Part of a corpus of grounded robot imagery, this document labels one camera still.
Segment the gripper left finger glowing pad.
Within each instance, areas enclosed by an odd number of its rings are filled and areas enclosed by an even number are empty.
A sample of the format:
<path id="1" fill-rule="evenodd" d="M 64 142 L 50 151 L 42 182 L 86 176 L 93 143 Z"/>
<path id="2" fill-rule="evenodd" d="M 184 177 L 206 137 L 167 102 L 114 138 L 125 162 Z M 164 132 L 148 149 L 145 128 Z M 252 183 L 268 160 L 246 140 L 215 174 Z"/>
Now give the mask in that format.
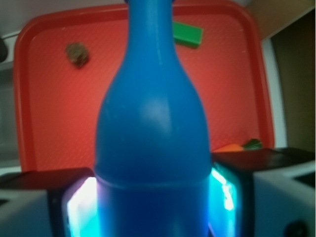
<path id="1" fill-rule="evenodd" d="M 2 237 L 97 237 L 96 179 L 89 168 L 0 177 Z"/>

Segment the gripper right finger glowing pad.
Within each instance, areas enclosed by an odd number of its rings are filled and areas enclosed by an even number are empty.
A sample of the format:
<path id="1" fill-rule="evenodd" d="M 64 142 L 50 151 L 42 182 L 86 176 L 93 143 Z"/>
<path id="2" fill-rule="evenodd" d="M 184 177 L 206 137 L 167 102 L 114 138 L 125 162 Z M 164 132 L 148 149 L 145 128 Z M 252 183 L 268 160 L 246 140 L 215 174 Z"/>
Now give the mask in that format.
<path id="1" fill-rule="evenodd" d="M 313 237 L 316 156 L 296 149 L 212 154 L 212 237 Z"/>

